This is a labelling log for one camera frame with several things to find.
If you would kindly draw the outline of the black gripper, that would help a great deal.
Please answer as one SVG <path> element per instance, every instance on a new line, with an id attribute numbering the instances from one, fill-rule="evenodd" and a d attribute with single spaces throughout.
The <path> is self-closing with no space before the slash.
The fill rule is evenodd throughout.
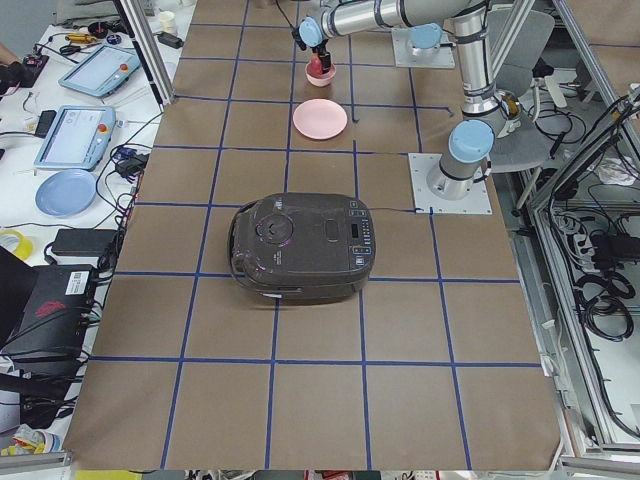
<path id="1" fill-rule="evenodd" d="M 312 52 L 320 58 L 323 71 L 329 71 L 332 67 L 331 54 L 327 51 L 327 41 L 321 42 L 312 48 Z"/>

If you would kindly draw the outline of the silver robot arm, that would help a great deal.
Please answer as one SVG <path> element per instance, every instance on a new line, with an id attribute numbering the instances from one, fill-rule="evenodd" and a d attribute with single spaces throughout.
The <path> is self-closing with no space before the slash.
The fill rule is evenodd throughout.
<path id="1" fill-rule="evenodd" d="M 438 23 L 414 26 L 409 31 L 409 42 L 414 50 L 429 50 L 440 45 L 443 29 Z"/>
<path id="2" fill-rule="evenodd" d="M 399 66 L 458 66 L 463 120 L 451 131 L 426 185 L 442 199 L 459 200 L 481 182 L 476 171 L 491 165 L 496 141 L 520 125 L 519 109 L 508 92 L 498 89 L 496 76 L 531 8 L 529 1 L 514 2 L 495 44 L 489 38 L 487 1 L 319 1 L 292 35 L 301 49 L 319 55 L 324 69 L 329 39 L 376 27 L 391 31 Z"/>

